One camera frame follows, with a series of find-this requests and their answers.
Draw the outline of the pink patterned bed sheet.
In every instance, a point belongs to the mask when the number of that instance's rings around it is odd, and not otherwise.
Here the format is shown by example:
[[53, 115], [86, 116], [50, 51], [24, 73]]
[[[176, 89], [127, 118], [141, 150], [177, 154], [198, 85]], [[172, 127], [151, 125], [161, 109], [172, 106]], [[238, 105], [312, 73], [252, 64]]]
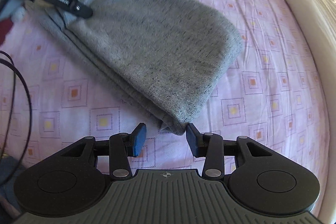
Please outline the pink patterned bed sheet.
[[[329, 121], [323, 88], [310, 48], [285, 0], [199, 0], [222, 12], [240, 32], [244, 48], [220, 79], [194, 125], [224, 139], [246, 135], [303, 165], [325, 189]], [[92, 135], [108, 139], [147, 126], [142, 153], [132, 170], [202, 169], [185, 137], [163, 130], [151, 118], [106, 89], [27, 16], [1, 46], [28, 85], [1, 66], [1, 147], [31, 166]]]

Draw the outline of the cream duvet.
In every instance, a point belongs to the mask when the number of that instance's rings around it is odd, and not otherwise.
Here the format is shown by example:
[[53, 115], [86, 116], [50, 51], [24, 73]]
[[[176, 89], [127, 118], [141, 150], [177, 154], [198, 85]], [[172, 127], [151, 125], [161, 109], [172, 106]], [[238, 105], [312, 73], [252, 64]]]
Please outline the cream duvet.
[[329, 174], [319, 219], [335, 223], [335, 0], [286, 0], [309, 44], [329, 116]]

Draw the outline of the grey speckled pants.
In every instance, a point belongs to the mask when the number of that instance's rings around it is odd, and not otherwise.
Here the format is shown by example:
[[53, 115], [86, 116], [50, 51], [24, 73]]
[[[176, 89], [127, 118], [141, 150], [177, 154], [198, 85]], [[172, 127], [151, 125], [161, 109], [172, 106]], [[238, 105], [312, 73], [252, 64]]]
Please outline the grey speckled pants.
[[197, 0], [81, 0], [89, 19], [35, 2], [29, 13], [66, 53], [176, 135], [242, 51], [236, 27]]

